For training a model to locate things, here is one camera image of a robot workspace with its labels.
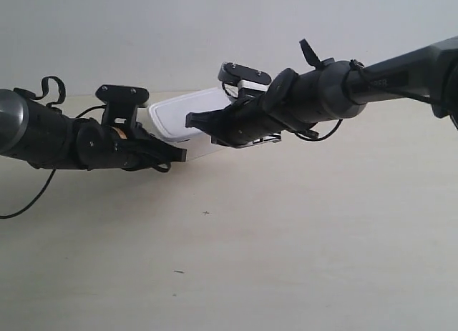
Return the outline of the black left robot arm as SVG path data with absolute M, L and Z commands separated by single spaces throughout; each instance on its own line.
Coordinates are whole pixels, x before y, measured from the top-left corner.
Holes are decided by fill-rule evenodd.
M 68 117 L 22 96 L 1 90 L 1 155 L 28 162 L 36 169 L 156 169 L 168 172 L 185 162 L 186 149 L 153 136 L 137 121 L 148 90 L 117 85 L 96 92 L 102 120 Z

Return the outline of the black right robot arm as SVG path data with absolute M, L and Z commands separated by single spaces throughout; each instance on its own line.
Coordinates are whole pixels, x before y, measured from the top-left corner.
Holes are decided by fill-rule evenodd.
M 305 39 L 300 45 L 313 71 L 284 69 L 268 79 L 266 91 L 240 90 L 223 109 L 188 113 L 185 126 L 232 148 L 277 141 L 282 131 L 319 142 L 316 124 L 342 123 L 369 103 L 403 98 L 428 104 L 435 117 L 457 123 L 456 37 L 370 66 L 355 59 L 321 61 Z

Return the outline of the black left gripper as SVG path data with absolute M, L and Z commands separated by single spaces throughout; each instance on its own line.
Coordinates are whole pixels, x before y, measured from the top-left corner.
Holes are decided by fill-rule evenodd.
M 154 138 L 142 127 L 133 134 L 121 127 L 108 127 L 112 143 L 108 152 L 107 168 L 136 172 L 154 169 L 168 172 L 168 162 L 186 162 L 187 150 Z

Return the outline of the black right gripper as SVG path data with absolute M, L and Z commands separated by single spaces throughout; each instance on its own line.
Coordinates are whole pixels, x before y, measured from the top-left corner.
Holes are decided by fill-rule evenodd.
M 214 128 L 211 135 L 213 143 L 244 147 L 252 141 L 286 129 L 263 110 L 263 100 L 263 97 L 256 97 L 224 109 L 190 112 L 185 116 L 185 127 Z

